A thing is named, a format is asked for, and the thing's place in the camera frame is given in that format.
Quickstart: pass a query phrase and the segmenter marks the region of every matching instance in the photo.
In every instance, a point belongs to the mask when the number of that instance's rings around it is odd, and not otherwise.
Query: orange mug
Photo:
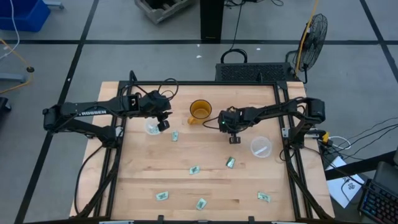
[[[206,100],[195,100],[189,108],[188,124],[203,124],[211,114],[211,105]]]

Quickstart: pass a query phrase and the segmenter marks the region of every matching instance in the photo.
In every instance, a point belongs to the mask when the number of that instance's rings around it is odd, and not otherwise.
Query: floor
[[[65,9],[52,9],[40,32],[21,32],[24,41],[17,51],[34,66],[33,83],[1,95],[8,97],[13,107],[0,124],[1,223],[14,222],[21,205],[46,136],[42,128],[44,108],[64,98],[94,101],[101,82],[127,80],[130,70],[139,80],[214,80],[215,64],[230,47],[201,44],[199,4],[156,26],[132,0],[62,2]],[[277,7],[265,0],[245,4],[236,47],[248,53],[249,62],[283,61],[287,51],[297,48],[296,44],[289,45],[290,40],[300,39],[313,3],[285,1],[283,7]],[[320,1],[317,12],[328,18],[327,42],[308,73],[306,87],[308,96],[326,102],[327,120],[319,128],[331,135],[353,136],[398,113],[394,61],[398,58],[397,7],[395,0],[382,4],[378,0]],[[238,7],[224,9],[223,40],[233,39],[238,11]],[[12,31],[0,31],[0,37],[9,43],[16,39]],[[98,40],[130,41],[110,44]],[[149,40],[184,41],[171,44]],[[226,60],[242,59],[229,55]],[[0,64],[2,72],[23,73],[24,69],[14,55]],[[12,83],[0,83],[0,89],[9,85]],[[395,136],[396,131],[391,131],[357,156],[369,158],[395,150]],[[375,138],[364,139],[345,153],[352,154]],[[79,134],[53,137],[25,222],[68,217],[85,146],[86,139]],[[334,206],[339,219],[361,219],[348,215],[351,212],[336,203]]]

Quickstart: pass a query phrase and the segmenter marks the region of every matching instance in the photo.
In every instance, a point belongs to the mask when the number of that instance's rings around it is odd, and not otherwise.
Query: blue container
[[[12,0],[17,30],[38,32],[50,14],[43,0]],[[0,0],[0,29],[14,30],[10,0]]]

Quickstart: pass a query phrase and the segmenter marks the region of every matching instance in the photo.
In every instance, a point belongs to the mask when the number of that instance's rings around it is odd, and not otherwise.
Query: clear plastic cup
[[[271,155],[272,143],[265,137],[256,137],[251,141],[250,150],[258,158],[266,158]]]
[[[147,131],[150,135],[160,134],[159,128],[157,125],[159,124],[156,118],[147,118],[145,122],[145,131]]]

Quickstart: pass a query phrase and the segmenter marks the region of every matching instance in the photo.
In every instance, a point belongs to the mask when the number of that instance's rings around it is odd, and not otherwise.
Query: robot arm
[[[306,104],[303,113],[297,110],[300,104]],[[293,147],[304,143],[304,136],[314,124],[320,124],[325,120],[325,103],[314,98],[295,98],[288,102],[265,106],[262,108],[230,107],[226,111],[221,111],[218,116],[219,129],[223,133],[231,134],[229,139],[231,144],[239,144],[240,137],[236,137],[241,131],[258,124],[264,119],[276,118],[279,116],[292,115],[300,120],[296,127],[284,130],[284,138],[289,140]]]
[[[117,96],[109,101],[88,103],[64,103],[43,110],[44,129],[53,133],[76,132],[88,137],[97,137],[104,147],[115,147],[117,143],[116,128],[99,127],[75,119],[81,116],[112,114],[128,118],[157,118],[159,131],[170,127],[166,120],[171,112],[169,99],[154,90],[145,96],[140,94]]]

